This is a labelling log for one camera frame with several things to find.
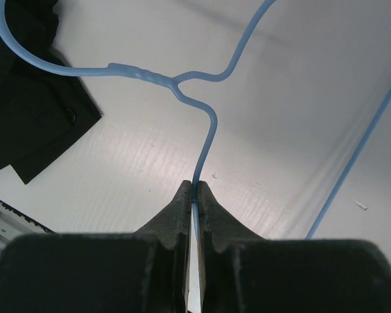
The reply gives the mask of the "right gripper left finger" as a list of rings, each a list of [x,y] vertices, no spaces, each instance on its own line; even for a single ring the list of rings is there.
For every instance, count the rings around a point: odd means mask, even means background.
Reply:
[[[186,312],[189,293],[192,184],[132,234],[131,312]]]

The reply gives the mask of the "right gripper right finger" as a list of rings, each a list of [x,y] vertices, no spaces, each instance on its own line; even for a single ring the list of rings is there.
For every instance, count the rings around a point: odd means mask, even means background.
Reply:
[[[242,312],[240,252],[265,239],[226,210],[204,181],[197,184],[197,217],[201,311]]]

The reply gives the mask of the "black shirt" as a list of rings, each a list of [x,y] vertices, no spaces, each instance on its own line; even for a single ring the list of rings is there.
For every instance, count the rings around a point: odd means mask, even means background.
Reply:
[[[78,78],[30,65],[0,38],[0,170],[29,183],[100,118]]]

